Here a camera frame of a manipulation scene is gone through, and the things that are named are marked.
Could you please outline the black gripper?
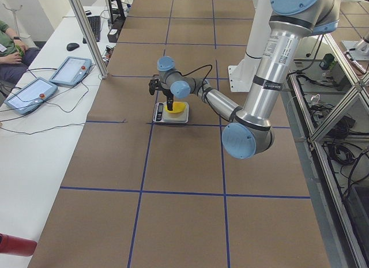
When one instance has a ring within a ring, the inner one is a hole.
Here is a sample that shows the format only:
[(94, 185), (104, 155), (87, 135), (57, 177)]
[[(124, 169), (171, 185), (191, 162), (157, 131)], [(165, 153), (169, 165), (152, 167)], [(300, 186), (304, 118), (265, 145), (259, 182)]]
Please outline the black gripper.
[(162, 93), (166, 96), (167, 101), (167, 111), (168, 112), (172, 112), (173, 111), (173, 102), (174, 99), (172, 98), (172, 93), (169, 89), (162, 89)]

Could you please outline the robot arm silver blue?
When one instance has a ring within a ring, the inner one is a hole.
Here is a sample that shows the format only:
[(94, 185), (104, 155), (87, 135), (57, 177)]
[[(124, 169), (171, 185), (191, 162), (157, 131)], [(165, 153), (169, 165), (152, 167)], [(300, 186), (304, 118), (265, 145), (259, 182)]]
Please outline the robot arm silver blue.
[(242, 107), (212, 88), (206, 79), (183, 76), (169, 56), (157, 61), (159, 77), (150, 81), (149, 91), (162, 91), (168, 103), (173, 97), (198, 96), (229, 122), (223, 130), (222, 143), (232, 157), (245, 159), (264, 152), (274, 141), (269, 117), (301, 39), (333, 32), (339, 22), (340, 3), (341, 0), (269, 0), (271, 33)]

